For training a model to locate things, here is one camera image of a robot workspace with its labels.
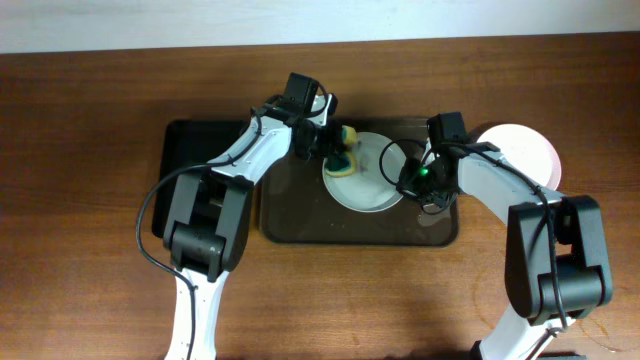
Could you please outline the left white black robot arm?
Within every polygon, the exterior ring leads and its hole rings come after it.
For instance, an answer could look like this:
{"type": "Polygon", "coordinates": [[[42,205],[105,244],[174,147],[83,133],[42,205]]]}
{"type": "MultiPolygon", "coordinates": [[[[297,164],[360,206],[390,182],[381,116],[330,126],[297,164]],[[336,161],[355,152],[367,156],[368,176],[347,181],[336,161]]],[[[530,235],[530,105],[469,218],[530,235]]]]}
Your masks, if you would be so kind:
{"type": "Polygon", "coordinates": [[[292,73],[282,94],[251,109],[247,128],[229,148],[171,174],[163,245],[176,307],[167,358],[215,358],[222,290],[246,247],[254,188],[289,152],[313,158],[339,147],[342,129],[331,118],[336,106],[319,81],[292,73]]]}

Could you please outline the green and yellow sponge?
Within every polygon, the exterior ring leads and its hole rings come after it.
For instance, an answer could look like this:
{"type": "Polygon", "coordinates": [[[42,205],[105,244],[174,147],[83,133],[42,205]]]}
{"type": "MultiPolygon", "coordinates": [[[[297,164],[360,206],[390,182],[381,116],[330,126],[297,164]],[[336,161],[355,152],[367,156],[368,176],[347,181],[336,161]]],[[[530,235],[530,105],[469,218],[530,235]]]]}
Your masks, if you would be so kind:
{"type": "Polygon", "coordinates": [[[342,125],[331,134],[329,150],[325,158],[324,173],[327,176],[340,178],[355,173],[357,160],[352,148],[358,143],[358,135],[354,128],[342,125]]]}

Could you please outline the white plate with black smear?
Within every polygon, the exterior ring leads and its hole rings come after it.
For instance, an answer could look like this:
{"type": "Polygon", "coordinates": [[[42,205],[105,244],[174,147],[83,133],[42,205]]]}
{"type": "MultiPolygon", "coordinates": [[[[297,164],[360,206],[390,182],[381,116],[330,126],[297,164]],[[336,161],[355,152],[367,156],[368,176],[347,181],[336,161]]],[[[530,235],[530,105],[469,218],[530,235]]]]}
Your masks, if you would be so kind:
{"type": "Polygon", "coordinates": [[[391,139],[378,133],[360,132],[354,148],[356,170],[345,177],[322,174],[324,185],[340,205],[357,212],[375,213],[395,206],[403,196],[380,171],[379,158],[391,139]]]}

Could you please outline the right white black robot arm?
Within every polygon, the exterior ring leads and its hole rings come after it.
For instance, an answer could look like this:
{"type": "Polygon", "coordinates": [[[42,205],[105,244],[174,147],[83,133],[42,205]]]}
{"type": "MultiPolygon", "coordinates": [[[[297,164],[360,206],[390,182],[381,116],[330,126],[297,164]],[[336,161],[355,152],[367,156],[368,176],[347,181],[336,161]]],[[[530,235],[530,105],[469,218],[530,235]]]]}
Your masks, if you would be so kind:
{"type": "Polygon", "coordinates": [[[489,142],[472,143],[460,113],[426,122],[421,158],[405,162],[395,188],[426,208],[460,195],[479,200],[507,227],[509,305],[470,350],[473,359],[536,359],[549,343],[613,297],[601,211],[534,181],[489,142]]]}

